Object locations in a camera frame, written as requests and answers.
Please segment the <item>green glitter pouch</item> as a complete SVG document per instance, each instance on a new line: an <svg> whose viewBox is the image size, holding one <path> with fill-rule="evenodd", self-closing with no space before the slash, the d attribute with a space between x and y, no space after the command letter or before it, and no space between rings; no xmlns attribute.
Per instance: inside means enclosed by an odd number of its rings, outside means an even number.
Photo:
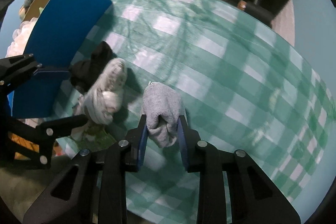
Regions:
<svg viewBox="0 0 336 224"><path fill-rule="evenodd" d="M71 137L78 149L89 149L91 152L105 150L116 143L116 139L106 132L102 124L77 128Z"/></svg>

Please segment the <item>white mesh bath pouf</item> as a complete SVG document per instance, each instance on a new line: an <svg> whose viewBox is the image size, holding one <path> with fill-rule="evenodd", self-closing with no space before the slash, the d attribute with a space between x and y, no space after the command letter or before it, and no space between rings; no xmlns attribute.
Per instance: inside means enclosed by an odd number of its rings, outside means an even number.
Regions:
<svg viewBox="0 0 336 224"><path fill-rule="evenodd" d="M24 21L19 28L13 32L13 41L7 48L6 57L22 55L25 51L28 39L35 27L37 18L33 17L29 21Z"/></svg>

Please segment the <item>white gray sock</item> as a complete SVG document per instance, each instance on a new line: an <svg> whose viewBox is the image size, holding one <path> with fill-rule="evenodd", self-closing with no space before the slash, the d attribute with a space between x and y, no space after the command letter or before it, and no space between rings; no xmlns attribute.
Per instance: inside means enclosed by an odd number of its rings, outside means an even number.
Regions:
<svg viewBox="0 0 336 224"><path fill-rule="evenodd" d="M79 97L73 108L73 115L83 114L88 118L85 125L75 128L71 137L89 141L95 139L96 132L113 121L113 115L121 109L123 87L127 79L127 67L124 59L115 58L107 63L96 82Z"/></svg>

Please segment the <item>black sock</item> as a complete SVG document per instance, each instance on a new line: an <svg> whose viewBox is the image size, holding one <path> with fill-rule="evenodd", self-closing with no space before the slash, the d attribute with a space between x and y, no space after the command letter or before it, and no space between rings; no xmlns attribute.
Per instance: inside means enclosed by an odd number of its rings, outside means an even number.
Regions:
<svg viewBox="0 0 336 224"><path fill-rule="evenodd" d="M78 61L70 67L71 85L81 94L85 94L113 56L111 47L102 41L91 53L90 59Z"/></svg>

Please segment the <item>blue cardboard box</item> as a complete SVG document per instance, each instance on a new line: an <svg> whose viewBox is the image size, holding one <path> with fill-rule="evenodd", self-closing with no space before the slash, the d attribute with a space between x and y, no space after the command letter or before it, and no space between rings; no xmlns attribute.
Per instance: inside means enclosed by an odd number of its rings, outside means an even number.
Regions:
<svg viewBox="0 0 336 224"><path fill-rule="evenodd" d="M111 5L111 0L34 0L24 20L38 20L25 53L33 54L44 67L68 69L88 32ZM15 89L11 97L13 117L51 116L62 82L32 79Z"/></svg>

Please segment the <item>green checkered tablecloth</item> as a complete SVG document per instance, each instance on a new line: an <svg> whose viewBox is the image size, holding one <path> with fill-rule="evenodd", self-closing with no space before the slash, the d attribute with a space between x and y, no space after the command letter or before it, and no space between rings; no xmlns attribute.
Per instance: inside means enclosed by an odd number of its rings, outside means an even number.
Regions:
<svg viewBox="0 0 336 224"><path fill-rule="evenodd" d="M189 125L245 150L306 221L335 176L335 95L269 27L217 0L111 0L74 60L107 42L129 69L110 132L138 125L151 82L179 92Z"/></svg>

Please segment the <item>black device on box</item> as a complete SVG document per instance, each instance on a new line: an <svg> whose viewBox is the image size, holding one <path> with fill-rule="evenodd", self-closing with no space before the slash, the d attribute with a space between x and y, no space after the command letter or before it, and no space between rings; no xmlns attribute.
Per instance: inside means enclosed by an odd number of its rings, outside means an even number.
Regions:
<svg viewBox="0 0 336 224"><path fill-rule="evenodd" d="M270 28L272 27L272 20L274 19L274 15L261 6L261 0L248 1L245 4L244 11L265 24L266 26Z"/></svg>

